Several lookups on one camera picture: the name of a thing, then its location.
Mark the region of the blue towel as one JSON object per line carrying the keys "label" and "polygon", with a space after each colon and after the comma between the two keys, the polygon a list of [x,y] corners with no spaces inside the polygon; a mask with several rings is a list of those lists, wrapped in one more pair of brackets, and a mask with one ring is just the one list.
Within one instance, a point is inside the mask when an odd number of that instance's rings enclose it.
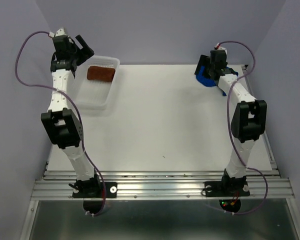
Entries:
{"label": "blue towel", "polygon": [[[218,69],[213,72],[216,77],[224,76],[226,74],[233,74],[237,77],[239,76],[239,73],[234,71],[232,68],[226,67],[223,69]],[[204,85],[205,87],[216,87],[218,84],[215,82],[214,79],[210,78],[210,75],[195,75],[196,80]]]}

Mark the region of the brown towel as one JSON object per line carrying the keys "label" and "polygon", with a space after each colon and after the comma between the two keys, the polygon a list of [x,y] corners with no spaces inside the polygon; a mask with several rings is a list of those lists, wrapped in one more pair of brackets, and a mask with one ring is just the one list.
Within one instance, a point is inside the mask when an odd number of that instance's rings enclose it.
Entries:
{"label": "brown towel", "polygon": [[86,78],[89,81],[100,81],[111,83],[113,81],[116,70],[110,67],[90,66],[87,70]]}

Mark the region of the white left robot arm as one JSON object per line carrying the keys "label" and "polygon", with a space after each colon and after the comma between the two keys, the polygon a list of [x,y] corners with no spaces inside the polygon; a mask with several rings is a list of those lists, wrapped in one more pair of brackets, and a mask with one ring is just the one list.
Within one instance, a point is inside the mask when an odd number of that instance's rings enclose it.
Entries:
{"label": "white left robot arm", "polygon": [[83,125],[67,94],[75,81],[77,67],[91,58],[94,51],[80,35],[75,38],[81,47],[68,35],[52,38],[55,48],[50,65],[53,91],[48,110],[40,118],[51,143],[65,153],[76,173],[75,183],[70,184],[73,195],[76,198],[96,197],[103,188],[82,146]]}

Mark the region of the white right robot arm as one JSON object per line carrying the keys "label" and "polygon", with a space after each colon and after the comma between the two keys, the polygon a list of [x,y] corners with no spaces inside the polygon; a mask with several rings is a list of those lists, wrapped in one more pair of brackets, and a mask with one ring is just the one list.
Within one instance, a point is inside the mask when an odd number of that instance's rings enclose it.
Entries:
{"label": "white right robot arm", "polygon": [[227,114],[232,144],[229,163],[220,181],[206,181],[203,194],[207,197],[249,196],[247,166],[251,150],[265,132],[267,103],[252,96],[238,81],[238,74],[228,67],[227,51],[216,47],[210,55],[201,55],[195,76],[205,86],[218,87],[235,107]]}

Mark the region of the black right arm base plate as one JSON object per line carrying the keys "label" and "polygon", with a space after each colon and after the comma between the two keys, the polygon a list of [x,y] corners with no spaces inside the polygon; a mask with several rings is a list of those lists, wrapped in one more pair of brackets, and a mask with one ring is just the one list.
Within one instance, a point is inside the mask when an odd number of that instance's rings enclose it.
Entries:
{"label": "black right arm base plate", "polygon": [[236,183],[233,185],[226,185],[221,181],[205,181],[204,187],[201,191],[203,196],[208,198],[212,197],[248,197],[250,196],[250,189],[248,183],[244,181],[243,183]]}

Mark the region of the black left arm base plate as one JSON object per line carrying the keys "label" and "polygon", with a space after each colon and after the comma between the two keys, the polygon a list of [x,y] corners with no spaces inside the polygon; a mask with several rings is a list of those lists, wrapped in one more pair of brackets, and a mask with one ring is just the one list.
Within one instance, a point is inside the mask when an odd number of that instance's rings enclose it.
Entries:
{"label": "black left arm base plate", "polygon": [[75,183],[68,184],[72,189],[72,197],[74,199],[96,199],[96,198],[109,198],[114,199],[117,197],[116,182],[102,182],[98,181],[76,181]]}

